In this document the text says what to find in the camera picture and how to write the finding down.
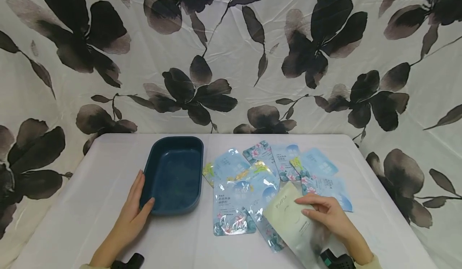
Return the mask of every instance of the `hand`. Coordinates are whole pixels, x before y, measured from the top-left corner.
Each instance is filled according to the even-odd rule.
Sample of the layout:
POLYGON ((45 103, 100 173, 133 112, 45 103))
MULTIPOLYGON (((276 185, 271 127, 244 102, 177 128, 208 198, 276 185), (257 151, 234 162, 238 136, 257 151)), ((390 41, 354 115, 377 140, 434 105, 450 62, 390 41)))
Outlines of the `hand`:
POLYGON ((140 170, 130 188, 127 201, 125 201, 118 219, 109 235, 93 255, 89 263, 90 266, 109 268, 120 251, 130 244, 143 229, 154 206, 154 198, 151 198, 140 211, 140 197, 144 182, 145 175, 140 170))
POLYGON ((373 260, 373 253, 364 237, 344 213, 337 199, 308 194, 295 200, 295 203, 312 205, 316 210, 303 209, 302 214, 324 224, 334 233, 356 263, 365 265, 373 260))

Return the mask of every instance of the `right hand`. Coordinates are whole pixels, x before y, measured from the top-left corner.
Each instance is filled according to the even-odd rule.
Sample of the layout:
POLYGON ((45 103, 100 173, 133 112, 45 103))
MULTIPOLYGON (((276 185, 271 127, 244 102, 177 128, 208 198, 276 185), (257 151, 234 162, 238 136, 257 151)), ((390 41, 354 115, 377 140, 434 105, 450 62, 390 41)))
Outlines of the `right hand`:
POLYGON ((337 199, 308 194, 295 200, 295 203, 312 205, 316 210, 303 209, 302 214, 324 224, 327 229, 334 233, 340 242, 345 245, 356 263, 365 265, 372 262, 374 255, 371 249, 369 249, 364 237, 344 213, 337 199))

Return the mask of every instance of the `black object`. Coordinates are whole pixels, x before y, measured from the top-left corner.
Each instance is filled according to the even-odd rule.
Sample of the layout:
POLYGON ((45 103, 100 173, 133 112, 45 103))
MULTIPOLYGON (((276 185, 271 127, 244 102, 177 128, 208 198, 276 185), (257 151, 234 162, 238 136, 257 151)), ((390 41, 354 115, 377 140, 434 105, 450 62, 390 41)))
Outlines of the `black object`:
POLYGON ((330 249, 327 249, 320 254, 321 259, 326 264, 329 269, 355 269, 355 263, 353 259, 347 255, 343 254, 340 257, 336 257, 330 249))
POLYGON ((143 255, 135 253, 127 263, 115 260, 111 265, 111 269, 140 269, 143 265, 143 262, 143 255))

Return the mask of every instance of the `pale yellow packet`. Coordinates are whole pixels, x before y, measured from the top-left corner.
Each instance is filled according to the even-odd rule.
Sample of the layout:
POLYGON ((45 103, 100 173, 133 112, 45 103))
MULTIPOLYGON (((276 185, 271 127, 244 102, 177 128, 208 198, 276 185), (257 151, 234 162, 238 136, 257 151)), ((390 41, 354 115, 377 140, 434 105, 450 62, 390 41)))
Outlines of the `pale yellow packet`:
POLYGON ((313 268, 328 242, 326 228, 302 214, 302 209, 313 209, 311 205, 298 205, 295 199, 302 194, 288 182, 263 211, 271 226, 298 257, 305 268, 313 268))

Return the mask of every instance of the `black handle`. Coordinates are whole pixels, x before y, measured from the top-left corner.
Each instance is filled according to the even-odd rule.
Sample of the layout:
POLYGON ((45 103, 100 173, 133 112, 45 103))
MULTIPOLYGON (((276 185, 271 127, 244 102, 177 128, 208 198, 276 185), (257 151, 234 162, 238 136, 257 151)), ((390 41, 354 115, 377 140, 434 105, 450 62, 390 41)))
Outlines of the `black handle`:
POLYGON ((111 265, 111 269, 140 269, 143 265, 143 262, 143 255, 135 253, 127 263, 119 260, 114 261, 114 263, 111 265))

